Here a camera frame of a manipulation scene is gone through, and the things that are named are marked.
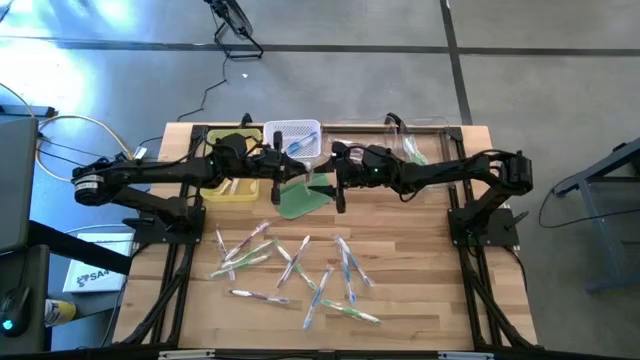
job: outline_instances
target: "gray floor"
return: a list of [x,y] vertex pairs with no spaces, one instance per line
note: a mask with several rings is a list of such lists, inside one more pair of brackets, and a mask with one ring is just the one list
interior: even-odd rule
[[[240,4],[256,38],[268,44],[447,44],[437,0]],[[640,6],[634,0],[450,0],[450,5],[460,46],[640,47],[635,21]],[[199,0],[16,0],[0,35],[210,43],[213,29]],[[0,80],[34,104],[101,119],[135,147],[197,108],[202,90],[221,79],[223,59],[218,52],[62,50],[5,41]],[[490,127],[496,147],[522,149],[534,162],[535,190],[510,203],[532,213],[519,232],[540,343],[554,350],[640,357],[640,291],[589,296],[583,290],[602,273],[591,225],[546,230],[536,219],[553,184],[640,134],[640,57],[462,56],[461,64],[474,124]],[[461,123],[447,54],[267,53],[260,62],[228,62],[226,76],[229,83],[209,93],[206,111],[187,120],[235,121],[250,112],[260,121],[375,121],[393,111],[409,119],[442,116]],[[0,102],[12,101],[0,93]],[[96,152],[119,151],[101,130],[79,121],[45,132],[54,141]],[[61,174],[72,168],[46,160]],[[68,184],[36,169],[35,220],[66,230],[130,215],[115,206],[82,210]],[[545,221],[584,215],[580,200],[569,196],[550,201]],[[66,271],[64,260],[52,264],[52,271]],[[54,347],[96,346],[105,317],[81,321],[57,328]]]

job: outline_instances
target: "wooden tabletop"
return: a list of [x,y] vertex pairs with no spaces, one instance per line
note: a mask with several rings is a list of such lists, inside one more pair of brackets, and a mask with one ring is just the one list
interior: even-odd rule
[[[160,161],[175,160],[188,149],[194,124],[170,123],[165,130]],[[490,149],[485,126],[463,126],[467,155]],[[378,135],[335,135],[363,143],[383,142]],[[416,136],[418,146],[430,162],[442,161],[438,140],[431,135]],[[444,186],[424,190],[410,203],[401,203],[390,189],[349,189],[347,212],[337,214],[335,204],[295,220],[284,220],[269,200],[271,184],[260,182],[260,198],[250,203],[208,203],[202,242],[197,246],[190,276],[180,347],[261,348],[261,349],[355,349],[355,350],[470,350],[471,332],[457,250],[452,247],[446,219],[450,207]],[[487,189],[473,182],[475,196]],[[179,185],[154,185],[152,193],[169,197]],[[291,299],[288,306],[233,297],[229,289],[265,294],[275,293],[275,284],[285,261],[274,253],[266,262],[227,277],[209,280],[217,270],[220,255],[214,230],[219,224],[227,248],[243,240],[260,222],[273,224],[266,234],[253,239],[251,248],[277,236],[289,253],[301,240],[311,236],[311,246],[301,265],[320,282],[327,263],[333,273],[324,298],[348,303],[343,273],[332,236],[340,234],[360,265],[376,283],[367,288],[357,274],[353,283],[358,297],[355,308],[382,320],[382,325],[345,317],[319,306],[311,330],[302,323],[313,296],[304,280],[293,273],[279,296]],[[532,343],[536,335],[531,320],[522,274],[514,258],[502,248],[486,248],[494,297],[516,328]],[[115,341],[124,339],[147,314],[158,297],[166,245],[151,245],[133,261]],[[173,300],[165,319],[168,335]],[[489,338],[486,311],[478,299],[485,339]]]

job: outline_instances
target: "yellow container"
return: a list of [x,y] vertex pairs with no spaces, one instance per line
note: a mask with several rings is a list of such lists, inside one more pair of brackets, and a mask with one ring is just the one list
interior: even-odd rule
[[[262,133],[258,129],[217,129],[211,130],[207,134],[207,140],[215,143],[218,138],[223,138],[231,134],[241,134],[242,136],[253,136],[256,139],[262,138]],[[247,139],[247,149],[255,145],[253,139]],[[211,202],[249,202],[258,200],[260,184],[257,179],[225,179],[216,189],[202,189],[200,194],[203,198]]]

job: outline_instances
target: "plastic basket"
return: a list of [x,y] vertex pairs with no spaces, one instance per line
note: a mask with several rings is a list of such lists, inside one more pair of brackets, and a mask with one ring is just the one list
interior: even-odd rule
[[[262,134],[258,129],[218,129],[209,131],[207,134],[207,140],[210,143],[215,143],[217,138],[223,138],[231,134],[253,136],[256,139],[260,139],[262,137]],[[247,139],[247,149],[250,149],[253,144],[254,141],[252,139]],[[258,180],[238,179],[235,192],[233,194],[231,194],[232,186],[232,181],[225,179],[218,188],[202,189],[200,190],[200,194],[203,198],[211,202],[249,202],[258,200],[258,196],[260,195],[260,184],[258,183]]]
[[273,145],[273,134],[276,131],[282,132],[282,149],[285,151],[291,143],[302,140],[312,132],[315,131],[318,134],[316,140],[301,148],[295,155],[288,154],[293,159],[313,159],[322,153],[322,128],[318,120],[269,121],[264,124],[263,131],[266,143]]

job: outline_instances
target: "wire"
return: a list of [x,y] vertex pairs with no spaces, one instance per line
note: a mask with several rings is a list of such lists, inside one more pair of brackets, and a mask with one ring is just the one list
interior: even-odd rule
[[513,251],[513,249],[510,248],[509,246],[504,246],[504,249],[507,250],[507,252],[509,252],[511,255],[513,255],[513,258],[516,259],[516,261],[518,262],[518,265],[520,265],[520,271],[522,271],[522,281],[524,282],[524,291],[529,292],[529,286],[527,285],[527,273],[524,270],[524,265],[522,264],[522,260],[520,260],[520,257],[518,256],[518,254],[516,254],[516,252]]
[[49,143],[49,144],[51,144],[51,145],[58,146],[58,147],[61,147],[61,148],[65,148],[65,149],[69,149],[69,150],[77,151],[77,152],[79,152],[79,153],[83,153],[83,154],[87,154],[87,155],[92,155],[92,156],[96,156],[96,157],[103,157],[103,158],[113,159],[113,157],[111,157],[111,156],[100,155],[100,154],[92,153],[92,152],[90,152],[90,151],[84,151],[84,150],[76,149],[76,148],[71,147],[71,146],[62,145],[62,144],[58,144],[58,143],[54,143],[53,141],[51,141],[51,140],[49,140],[49,139],[40,138],[40,139],[38,139],[38,140],[40,140],[40,141],[44,141],[44,142],[46,142],[46,143]]
[[[174,166],[176,164],[179,164],[182,160],[188,158],[189,156],[191,156],[194,152],[196,152],[196,150],[198,150],[198,147],[200,146],[200,144],[202,144],[203,140],[204,140],[204,136],[200,137],[200,140],[198,141],[198,143],[194,146],[194,148],[189,151],[188,153],[186,153],[184,156],[182,156],[181,158],[179,158],[178,160],[172,161],[172,162],[168,162],[168,163],[163,163],[163,164],[158,164],[158,165],[150,165],[150,166],[131,166],[131,167],[120,167],[120,170],[126,170],[126,169],[130,169],[130,170],[152,170],[152,169],[163,169],[163,168],[167,168],[167,167],[171,167]],[[99,170],[94,170],[94,171],[90,171],[87,173],[82,174],[82,176],[88,176],[88,175],[96,175],[96,174],[102,174],[104,172],[107,171],[111,171],[110,168],[106,168],[106,169],[99,169]]]
[[409,202],[409,201],[413,200],[413,198],[415,198],[418,195],[420,190],[416,190],[413,194],[411,194],[411,196],[409,196],[408,199],[405,199],[404,197],[402,197],[402,194],[399,194],[398,196],[400,197],[400,201]]
[[60,120],[60,119],[82,119],[82,120],[86,120],[86,121],[92,122],[92,123],[102,127],[103,129],[105,129],[109,133],[109,135],[111,135],[116,140],[118,145],[120,145],[122,150],[127,155],[127,158],[133,159],[133,153],[131,151],[129,151],[127,146],[122,142],[122,140],[120,140],[118,135],[116,135],[116,133],[114,133],[113,130],[111,130],[104,123],[102,123],[102,122],[100,122],[100,121],[98,121],[96,119],[90,118],[88,116],[83,116],[83,115],[58,115],[58,116],[54,116],[54,117],[48,118],[46,120],[42,120],[40,122],[40,124],[38,125],[38,127],[39,127],[39,129],[43,129],[45,126],[47,126],[47,124],[49,124],[49,123],[51,123],[53,121],[56,121],[56,120]]
[[33,114],[33,110],[31,109],[31,106],[29,106],[29,104],[27,104],[27,102],[22,98],[22,96],[18,95],[17,92],[11,90],[11,88],[9,88],[7,85],[3,84],[0,82],[0,86],[2,86],[3,88],[7,89],[10,93],[12,93],[15,97],[18,98],[18,100],[20,100],[24,106],[27,108],[27,111],[29,112],[29,115],[31,115],[32,118],[35,118],[36,116]]
[[[107,130],[107,132],[118,142],[118,144],[120,145],[120,147],[122,148],[122,150],[124,150],[124,152],[127,155],[127,158],[129,159],[133,159],[133,154],[131,153],[131,151],[129,151],[129,149],[127,149],[127,147],[124,145],[124,143],[122,142],[122,140],[120,140],[120,138],[118,137],[118,135],[116,135],[111,129],[109,129],[109,127],[105,124],[103,124],[102,122],[87,117],[87,116],[82,116],[82,115],[58,115],[58,116],[54,116],[51,118],[48,118],[46,120],[43,120],[40,122],[40,124],[38,124],[38,129],[42,130],[45,126],[47,126],[47,124],[49,124],[52,121],[56,121],[56,120],[60,120],[60,119],[83,119],[89,122],[92,122],[94,124],[97,124],[99,126],[101,126],[103,129]],[[40,154],[39,151],[36,152],[36,163],[38,164],[38,166],[40,166],[40,168],[46,172],[47,174],[51,175],[52,177],[61,180],[61,181],[71,181],[70,178],[63,178],[61,176],[58,176],[56,174],[54,174],[53,172],[51,172],[51,170],[47,169],[44,164],[42,164],[42,161],[40,160]]]
[[225,65],[227,64],[227,60],[229,60],[229,56],[226,56],[224,61],[222,62],[222,81],[220,81],[219,83],[211,85],[208,88],[206,88],[204,90],[204,94],[202,95],[202,101],[200,102],[200,107],[198,109],[196,109],[196,110],[192,110],[192,111],[186,112],[186,113],[178,116],[178,118],[176,119],[176,122],[180,122],[182,120],[182,118],[185,118],[185,117],[187,117],[189,115],[193,115],[193,114],[199,113],[200,111],[204,111],[204,104],[207,102],[207,95],[208,95],[209,91],[217,88],[218,86],[220,86],[220,85],[222,85],[222,84],[224,84],[226,82],[228,82],[227,81],[227,74],[226,74],[226,70],[225,70]]
[[629,209],[629,210],[614,211],[614,212],[601,214],[601,215],[583,217],[583,218],[579,218],[579,219],[563,222],[563,223],[560,223],[560,224],[554,224],[554,225],[543,224],[542,223],[542,212],[544,210],[544,206],[547,204],[547,201],[549,200],[549,197],[553,193],[553,189],[555,189],[558,185],[560,185],[565,180],[571,178],[572,176],[573,175],[568,176],[568,177],[560,180],[554,186],[552,186],[551,189],[549,190],[549,192],[547,192],[547,195],[544,197],[544,200],[542,200],[542,204],[540,205],[540,210],[538,210],[538,225],[540,225],[541,227],[543,227],[545,229],[558,229],[558,228],[561,228],[561,227],[565,227],[565,226],[568,226],[568,225],[573,225],[573,224],[576,224],[576,223],[579,223],[579,222],[583,222],[583,221],[587,221],[587,220],[601,219],[601,218],[605,218],[605,217],[609,217],[609,216],[624,215],[624,214],[631,214],[631,213],[635,213],[635,212],[640,212],[640,208],[635,208],[635,209]]
[[118,296],[116,296],[116,302],[113,304],[113,311],[111,312],[111,316],[109,317],[109,324],[107,325],[107,329],[104,332],[104,337],[100,342],[100,347],[104,347],[104,344],[107,343],[107,337],[109,337],[109,333],[111,332],[111,327],[113,326],[113,320],[115,320],[116,313],[118,312],[118,305],[120,304],[120,298],[122,294],[124,294],[124,288],[127,284],[127,280],[122,282],[122,286],[120,287],[120,291],[118,292]]
[[83,226],[83,227],[79,227],[79,228],[75,228],[75,229],[71,229],[68,231],[65,231],[65,234],[71,234],[74,232],[78,232],[78,231],[82,231],[82,230],[90,230],[90,229],[101,229],[101,228],[109,228],[109,227],[129,227],[125,224],[101,224],[101,225],[89,225],[89,226]]
[[163,138],[163,137],[164,137],[164,136],[156,136],[156,137],[149,138],[149,139],[144,140],[143,142],[141,142],[141,143],[138,145],[138,147],[142,147],[142,145],[144,145],[144,144],[146,144],[146,143],[148,143],[148,142],[150,142],[150,141],[162,140],[162,138]]
[[48,152],[46,152],[46,151],[44,151],[44,150],[40,150],[40,149],[36,149],[36,150],[38,150],[38,152],[41,152],[41,153],[43,153],[43,154],[45,154],[45,155],[47,155],[47,156],[54,157],[54,158],[56,158],[56,159],[64,160],[64,161],[66,161],[66,162],[69,162],[69,163],[72,163],[72,164],[75,164],[75,165],[78,165],[78,166],[86,166],[86,165],[83,165],[83,164],[77,163],[77,162],[75,162],[75,161],[73,161],[73,160],[69,160],[69,159],[67,159],[67,158],[64,158],[64,157],[62,157],[62,156],[58,156],[58,155],[54,155],[54,154],[50,154],[50,153],[48,153]]

